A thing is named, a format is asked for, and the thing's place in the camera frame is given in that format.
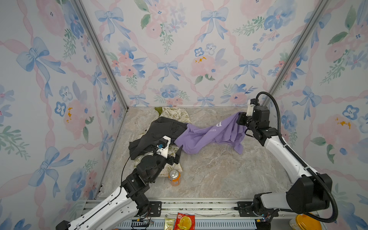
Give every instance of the black cable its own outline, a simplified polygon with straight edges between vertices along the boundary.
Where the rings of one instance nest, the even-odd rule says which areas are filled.
[[[140,151],[140,152],[145,152],[145,153],[152,152],[152,151],[144,151],[144,150],[137,150],[137,151],[133,151],[133,152],[129,155],[129,157],[128,157],[128,159],[127,159],[127,162],[125,162],[125,165],[124,165],[124,167],[123,167],[123,170],[121,171],[121,182],[123,181],[123,172],[124,172],[125,166],[127,165],[127,163],[128,163],[128,161],[129,161],[129,159],[130,159],[131,155],[133,155],[133,153],[138,152],[138,151]]]
[[[294,212],[293,210],[290,210],[290,209],[281,209],[281,208],[279,208],[279,210],[282,211],[282,212]]]
[[[269,217],[269,219],[268,219],[268,220],[266,220],[265,222],[261,222],[261,223],[264,223],[264,224],[268,224],[268,223],[270,223],[270,222],[272,221],[272,219],[276,216],[276,214],[277,214],[279,211],[280,211],[280,209],[275,209],[275,210],[272,212],[272,214],[271,214],[271,216]]]
[[[275,105],[275,109],[276,109],[276,113],[277,113],[277,135],[279,136],[280,142],[283,145],[285,145],[285,148],[301,163],[301,165],[304,168],[307,167],[308,165],[287,145],[287,143],[282,138],[280,110],[279,110],[279,106],[278,106],[275,98],[271,94],[269,94],[268,92],[259,92],[256,96],[256,102],[258,101],[258,98],[261,94],[264,94],[264,95],[268,96]],[[336,219],[337,219],[337,216],[339,214],[335,198],[333,197],[333,195],[332,195],[331,191],[329,190],[329,188],[327,187],[327,185],[321,180],[321,178],[313,170],[311,170],[310,168],[307,168],[306,171],[308,171],[313,176],[313,178],[326,191],[327,196],[328,196],[328,198],[330,199],[330,202],[331,202],[332,215],[329,218],[321,218],[321,217],[315,216],[315,215],[310,214],[310,213],[304,213],[304,214],[309,216],[309,217],[312,217],[315,220],[321,221],[321,222],[325,222],[325,223],[335,222]]]
[[[245,134],[246,134],[247,136],[249,136],[249,137],[253,137],[253,138],[254,138],[254,136],[247,134],[247,131],[248,131],[248,128],[245,130]]]
[[[123,167],[123,170],[121,171],[121,181],[123,181],[123,172],[124,172],[124,168],[125,168],[125,166],[127,165],[127,163],[128,163],[128,161],[129,161],[129,158],[128,158],[128,160],[127,160],[127,162],[125,162],[125,165],[124,165],[124,167]],[[114,199],[112,199],[110,202],[113,202],[119,195],[120,195],[120,193],[121,193],[121,188],[120,188],[120,192],[119,192],[119,194],[114,198]],[[97,212],[95,212],[94,214],[92,214],[92,216],[90,216],[90,217],[88,217],[85,221],[83,221],[80,225],[82,225],[82,224],[84,224],[86,221],[88,221],[90,218],[92,218],[96,213],[98,213],[99,211],[101,211],[104,207],[106,207],[107,205],[108,205],[109,203],[107,203],[107,204],[105,204],[102,208],[100,208]]]
[[[253,205],[249,205],[249,206],[246,206],[246,207],[243,207],[243,208],[240,208],[240,207],[234,207],[235,210],[239,211],[239,210],[244,210],[244,209],[248,209],[248,208],[251,208],[253,207]]]
[[[146,228],[144,230],[146,230],[148,228],[149,224],[151,223],[151,219],[152,219],[152,216],[149,218],[148,225],[146,226]]]

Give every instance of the black jeans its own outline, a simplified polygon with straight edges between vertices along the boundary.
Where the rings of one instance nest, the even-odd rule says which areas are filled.
[[[129,142],[130,159],[152,151],[152,143],[163,136],[171,138],[171,144],[187,129],[187,124],[170,118],[159,117],[151,123],[147,133],[140,139]]]

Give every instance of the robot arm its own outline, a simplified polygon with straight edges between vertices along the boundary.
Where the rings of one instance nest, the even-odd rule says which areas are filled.
[[[241,209],[249,209],[259,216],[272,213],[272,217],[278,210],[288,210],[298,214],[305,213],[318,221],[334,222],[337,219],[337,205],[330,192],[331,178],[327,174],[319,174],[305,163],[288,146],[279,130],[269,126],[270,111],[259,105],[260,94],[268,95],[274,102],[280,127],[277,103],[266,92],[261,92],[250,100],[247,112],[239,114],[237,124],[244,125],[253,132],[254,138],[282,164],[294,184],[287,192],[256,194],[251,207]],[[167,154],[170,141],[165,136],[153,143],[153,156],[143,157],[137,168],[109,197],[78,219],[72,222],[62,221],[56,226],[56,230],[110,230],[126,219],[148,214],[149,201],[144,193],[149,189],[149,183],[155,182],[166,163],[179,163],[182,147],[174,158]],[[323,219],[309,213],[328,208],[330,202],[333,209],[330,218]]]
[[[269,96],[275,105],[278,129],[269,126],[270,111],[258,103],[258,97],[261,94]],[[290,148],[281,136],[280,123],[277,102],[267,92],[260,92],[255,99],[251,99],[247,112],[240,113],[237,120],[237,124],[251,130],[254,138],[277,158],[293,183],[287,192],[256,194],[251,207],[252,211],[262,215],[270,213],[272,209],[286,209],[297,214],[304,213],[321,222],[334,222],[337,219],[338,210],[331,194],[331,178],[327,174],[319,174]],[[327,209],[330,202],[333,210],[330,218],[324,219],[309,213]]]
[[[164,136],[153,143],[154,154],[143,157],[137,168],[110,196],[72,222],[60,222],[56,230],[110,230],[126,219],[147,215],[149,201],[144,193],[149,189],[149,183],[156,181],[167,163],[178,164],[180,160],[183,147],[172,157],[167,154],[170,141]]]

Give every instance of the can lid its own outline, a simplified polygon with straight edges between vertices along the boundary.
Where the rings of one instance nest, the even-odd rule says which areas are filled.
[[[169,173],[169,177],[172,180],[175,180],[176,178],[178,178],[178,176],[179,176],[179,171],[176,169],[171,170]]]

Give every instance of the floral wallpaper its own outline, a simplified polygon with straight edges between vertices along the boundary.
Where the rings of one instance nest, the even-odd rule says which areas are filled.
[[[129,106],[246,106],[270,89],[305,27],[305,15],[318,4],[82,2]]]
[[[274,95],[283,137],[333,180],[339,217],[326,224],[333,230],[368,229],[367,23],[367,0],[331,1]]]
[[[98,192],[123,109],[68,0],[0,7],[0,230],[54,229]]]

